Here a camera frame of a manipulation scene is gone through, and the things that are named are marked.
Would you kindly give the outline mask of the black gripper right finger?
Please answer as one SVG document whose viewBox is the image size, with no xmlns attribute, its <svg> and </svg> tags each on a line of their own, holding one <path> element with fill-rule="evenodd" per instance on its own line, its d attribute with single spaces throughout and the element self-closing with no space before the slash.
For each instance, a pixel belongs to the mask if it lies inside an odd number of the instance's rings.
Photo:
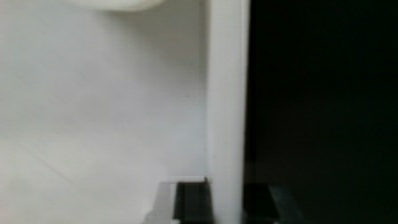
<svg viewBox="0 0 398 224">
<path fill-rule="evenodd" d="M 299 224 L 301 210 L 285 186 L 251 183 L 244 187 L 246 224 Z"/>
</svg>

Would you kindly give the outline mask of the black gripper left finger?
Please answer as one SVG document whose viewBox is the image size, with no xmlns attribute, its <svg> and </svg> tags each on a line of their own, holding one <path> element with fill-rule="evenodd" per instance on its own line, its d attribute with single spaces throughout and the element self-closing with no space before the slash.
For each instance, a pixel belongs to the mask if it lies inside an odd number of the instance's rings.
<svg viewBox="0 0 398 224">
<path fill-rule="evenodd" d="M 212 189 L 205 177 L 176 177 L 159 184 L 143 224 L 212 224 Z"/>
</svg>

